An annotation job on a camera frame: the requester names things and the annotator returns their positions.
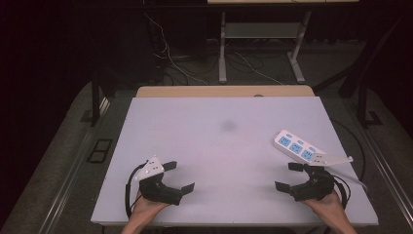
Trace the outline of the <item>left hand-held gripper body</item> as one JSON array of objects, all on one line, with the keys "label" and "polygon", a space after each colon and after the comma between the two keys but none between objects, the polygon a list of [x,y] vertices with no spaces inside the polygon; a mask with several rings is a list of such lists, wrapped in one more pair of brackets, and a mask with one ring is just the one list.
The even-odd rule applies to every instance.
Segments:
[{"label": "left hand-held gripper body", "polygon": [[163,163],[153,156],[137,167],[133,179],[139,182],[140,193],[145,199],[178,206],[183,197],[181,190],[163,184],[164,175]]}]

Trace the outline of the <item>grey metal table frame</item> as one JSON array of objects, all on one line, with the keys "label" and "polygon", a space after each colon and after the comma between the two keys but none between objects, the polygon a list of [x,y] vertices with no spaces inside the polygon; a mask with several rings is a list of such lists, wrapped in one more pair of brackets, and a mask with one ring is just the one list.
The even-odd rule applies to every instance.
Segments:
[{"label": "grey metal table frame", "polygon": [[311,12],[306,12],[300,22],[228,22],[226,13],[221,14],[220,47],[218,58],[218,82],[227,83],[225,42],[227,39],[294,39],[295,47],[287,58],[298,83],[305,82],[297,57],[304,41]]}]

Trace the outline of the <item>black metal stand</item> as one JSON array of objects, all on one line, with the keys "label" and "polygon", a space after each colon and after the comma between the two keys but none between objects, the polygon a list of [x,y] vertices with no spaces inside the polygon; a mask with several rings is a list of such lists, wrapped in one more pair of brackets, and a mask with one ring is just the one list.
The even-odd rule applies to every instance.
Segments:
[{"label": "black metal stand", "polygon": [[361,80],[358,86],[357,119],[365,129],[369,126],[382,126],[383,122],[377,113],[367,109],[367,101],[368,84],[366,80]]},{"label": "black metal stand", "polygon": [[92,123],[91,126],[94,127],[100,116],[100,96],[99,96],[99,85],[97,72],[93,74],[92,77]]}]

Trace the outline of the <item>person's right hand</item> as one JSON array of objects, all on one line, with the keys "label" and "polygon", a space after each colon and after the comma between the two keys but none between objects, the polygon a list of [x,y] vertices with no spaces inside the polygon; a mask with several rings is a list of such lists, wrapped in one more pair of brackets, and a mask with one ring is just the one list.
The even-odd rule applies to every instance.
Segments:
[{"label": "person's right hand", "polygon": [[303,201],[312,211],[327,225],[343,222],[347,217],[341,204],[341,200],[333,190],[321,200],[309,199]]}]

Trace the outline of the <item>metal floor rail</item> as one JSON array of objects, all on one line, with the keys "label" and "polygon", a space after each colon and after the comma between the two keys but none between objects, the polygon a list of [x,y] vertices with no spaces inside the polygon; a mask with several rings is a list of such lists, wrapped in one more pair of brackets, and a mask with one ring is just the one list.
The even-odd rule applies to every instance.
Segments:
[{"label": "metal floor rail", "polygon": [[371,152],[372,160],[380,172],[387,187],[390,189],[398,208],[402,212],[404,219],[413,231],[413,202],[402,188],[389,162],[385,159],[385,154],[381,151],[379,144],[374,140],[372,134],[362,125],[357,124],[357,128],[364,138],[368,149]]},{"label": "metal floor rail", "polygon": [[97,121],[92,127],[89,127],[85,136],[82,138],[81,144],[78,148],[75,160],[70,167],[70,170],[64,179],[60,189],[57,191],[53,199],[52,207],[47,213],[38,234],[53,234],[58,220],[67,204],[70,194],[76,184],[80,171],[86,164],[86,159],[90,155],[96,134],[100,128],[100,118],[103,118],[110,106],[110,101],[104,97],[97,103],[93,103],[93,113],[97,113]]}]

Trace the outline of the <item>white power strip blue sockets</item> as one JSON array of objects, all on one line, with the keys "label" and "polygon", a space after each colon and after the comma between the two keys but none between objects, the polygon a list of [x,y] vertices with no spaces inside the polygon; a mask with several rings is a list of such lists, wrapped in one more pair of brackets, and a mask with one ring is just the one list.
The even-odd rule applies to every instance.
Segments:
[{"label": "white power strip blue sockets", "polygon": [[323,151],[287,130],[282,130],[277,134],[273,139],[273,145],[298,163],[312,166],[323,165],[321,157]]}]

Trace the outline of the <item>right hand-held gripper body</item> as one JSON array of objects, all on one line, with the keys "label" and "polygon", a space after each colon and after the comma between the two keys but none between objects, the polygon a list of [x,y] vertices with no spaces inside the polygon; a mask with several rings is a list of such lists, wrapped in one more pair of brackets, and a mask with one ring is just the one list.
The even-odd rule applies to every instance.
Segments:
[{"label": "right hand-held gripper body", "polygon": [[335,187],[339,189],[343,202],[348,202],[351,198],[350,186],[339,176],[332,175],[325,167],[304,165],[304,171],[309,179],[298,185],[291,186],[290,195],[295,201],[305,201],[309,199],[321,200],[330,194]]}]

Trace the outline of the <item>black floor socket frame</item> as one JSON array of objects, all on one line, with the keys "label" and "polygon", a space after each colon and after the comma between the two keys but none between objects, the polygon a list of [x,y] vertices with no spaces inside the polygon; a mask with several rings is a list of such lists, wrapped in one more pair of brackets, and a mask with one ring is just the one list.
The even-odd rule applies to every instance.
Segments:
[{"label": "black floor socket frame", "polygon": [[92,164],[104,163],[111,148],[111,144],[111,138],[99,138],[95,142],[94,148],[87,158],[87,162]]}]

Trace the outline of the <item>person's left hand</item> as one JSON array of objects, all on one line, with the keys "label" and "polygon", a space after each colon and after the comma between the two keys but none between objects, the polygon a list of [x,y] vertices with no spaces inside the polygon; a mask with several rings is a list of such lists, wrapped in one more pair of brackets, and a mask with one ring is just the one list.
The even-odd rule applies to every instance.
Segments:
[{"label": "person's left hand", "polygon": [[130,222],[139,226],[145,226],[149,224],[156,217],[156,215],[167,206],[168,204],[166,203],[153,202],[145,199],[140,192],[137,192]]}]

